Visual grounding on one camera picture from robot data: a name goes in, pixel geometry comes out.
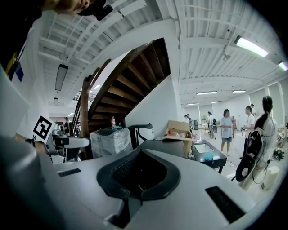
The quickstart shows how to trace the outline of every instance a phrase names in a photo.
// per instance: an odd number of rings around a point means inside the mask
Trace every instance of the cardboard box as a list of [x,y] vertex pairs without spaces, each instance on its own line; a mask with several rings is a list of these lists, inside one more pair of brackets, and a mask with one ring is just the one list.
[[[177,132],[179,134],[185,133],[187,137],[168,136],[169,131]],[[175,120],[168,121],[168,129],[166,130],[166,134],[163,137],[163,141],[168,141],[168,140],[180,140],[180,141],[182,141],[183,147],[184,147],[184,152],[188,157],[189,152],[191,150],[192,142],[193,142],[192,135],[190,133],[189,124],[186,122],[180,122],[180,121],[175,121]]]

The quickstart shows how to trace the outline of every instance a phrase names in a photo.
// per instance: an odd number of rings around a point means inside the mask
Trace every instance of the ceiling light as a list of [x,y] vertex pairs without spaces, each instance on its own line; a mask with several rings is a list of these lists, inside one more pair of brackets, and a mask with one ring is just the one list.
[[57,78],[55,83],[55,90],[61,91],[63,81],[68,71],[68,66],[60,64],[58,67]]
[[278,66],[279,67],[281,67],[283,70],[288,70],[288,67],[287,67],[287,65],[285,65],[283,62],[280,62],[279,64],[278,64]]
[[244,49],[248,49],[254,53],[257,53],[261,57],[266,57],[268,54],[267,51],[265,51],[264,49],[262,49],[258,45],[252,43],[251,41],[248,41],[248,40],[242,38],[241,36],[237,36],[237,38],[235,40],[235,44],[239,47],[242,47]]
[[55,106],[58,105],[58,97],[54,97],[54,105],[55,105]]
[[211,94],[211,93],[217,93],[217,91],[210,91],[210,92],[196,93],[196,95]]
[[233,90],[232,92],[233,93],[244,93],[244,92],[246,92],[246,90]]
[[187,106],[199,105],[199,103],[187,104]]

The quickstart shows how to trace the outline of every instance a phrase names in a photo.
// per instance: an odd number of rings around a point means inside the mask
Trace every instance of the water bottle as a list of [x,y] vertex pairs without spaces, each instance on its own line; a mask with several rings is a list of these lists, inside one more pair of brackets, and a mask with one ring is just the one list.
[[116,122],[115,122],[114,116],[111,119],[111,123],[112,123],[112,128],[114,128],[116,126]]

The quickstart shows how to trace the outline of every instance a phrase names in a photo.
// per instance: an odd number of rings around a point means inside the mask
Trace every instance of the shorts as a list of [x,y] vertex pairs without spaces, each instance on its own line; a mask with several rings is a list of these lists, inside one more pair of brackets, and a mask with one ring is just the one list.
[[232,138],[229,137],[229,138],[222,138],[222,143],[225,143],[225,142],[231,142],[232,141]]

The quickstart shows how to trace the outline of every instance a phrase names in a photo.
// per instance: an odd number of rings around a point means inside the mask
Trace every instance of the black vent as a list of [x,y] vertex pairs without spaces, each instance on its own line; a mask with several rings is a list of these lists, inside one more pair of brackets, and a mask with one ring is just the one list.
[[244,216],[245,213],[220,188],[205,190],[230,223]]
[[79,172],[81,172],[80,169],[74,168],[74,169],[69,169],[69,170],[66,170],[66,171],[60,171],[60,172],[58,172],[58,175],[60,177],[65,177],[65,176],[69,176],[69,175],[72,175],[72,174],[75,174],[75,173],[79,173]]

